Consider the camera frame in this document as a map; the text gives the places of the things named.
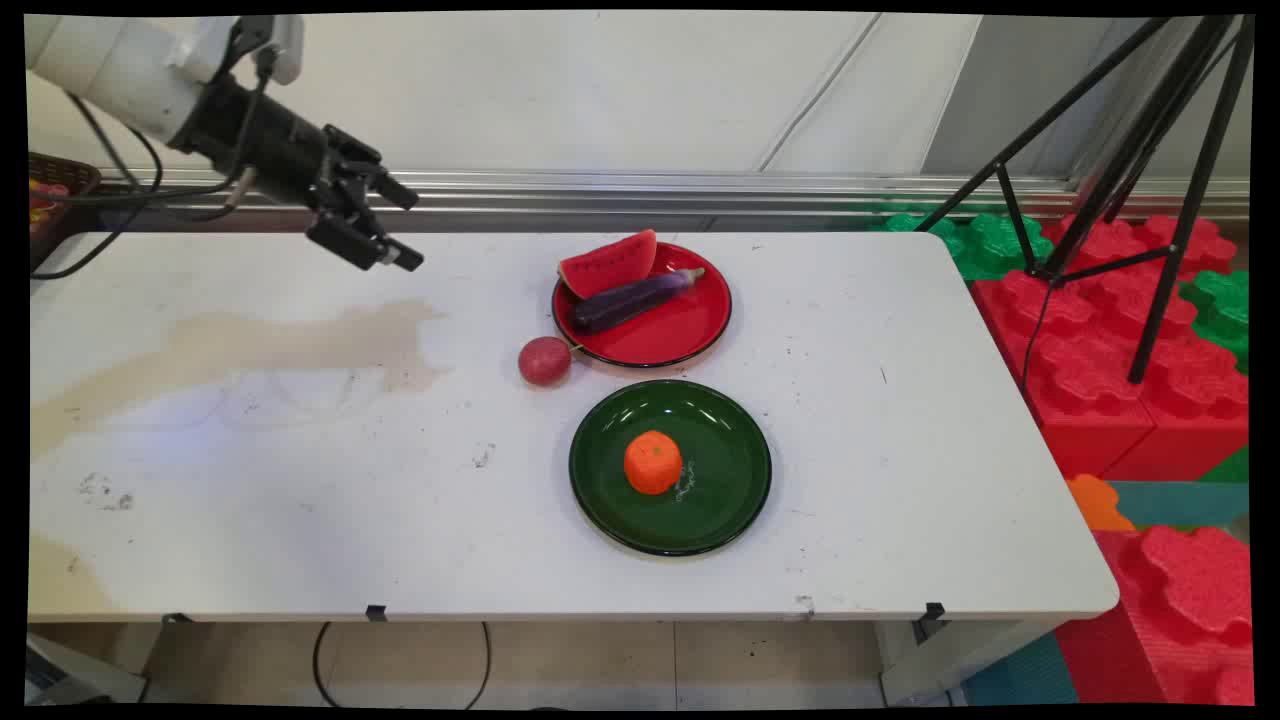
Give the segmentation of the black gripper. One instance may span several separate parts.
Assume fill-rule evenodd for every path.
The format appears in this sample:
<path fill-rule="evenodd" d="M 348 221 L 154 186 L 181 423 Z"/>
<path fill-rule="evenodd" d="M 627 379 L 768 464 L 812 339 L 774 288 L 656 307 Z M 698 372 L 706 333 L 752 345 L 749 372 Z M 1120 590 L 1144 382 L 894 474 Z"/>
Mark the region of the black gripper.
<path fill-rule="evenodd" d="M 305 237 L 360 270 L 376 264 L 417 270 L 424 255 L 392 237 L 369 204 L 372 190 L 392 205 L 413 209 L 420 196 L 381 164 L 381 154 L 333 124 L 315 126 L 261 96 L 233 76 L 201 94 L 175 136 L 175 150 L 198 154 L 224 176 L 256 169 L 255 186 L 278 202 L 305 205 L 314 218 Z M 332 169 L 365 184 L 328 184 Z"/>

